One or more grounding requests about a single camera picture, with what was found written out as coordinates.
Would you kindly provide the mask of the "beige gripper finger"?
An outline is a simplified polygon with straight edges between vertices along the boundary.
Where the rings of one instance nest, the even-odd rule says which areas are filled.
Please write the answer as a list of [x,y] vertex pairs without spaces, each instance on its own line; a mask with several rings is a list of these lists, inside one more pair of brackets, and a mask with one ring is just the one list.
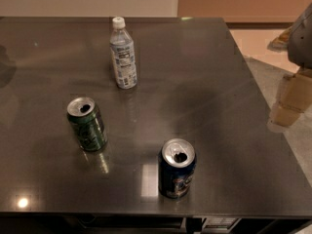
[[273,133],[291,127],[312,105],[312,69],[299,68],[295,74],[284,75],[267,126]]

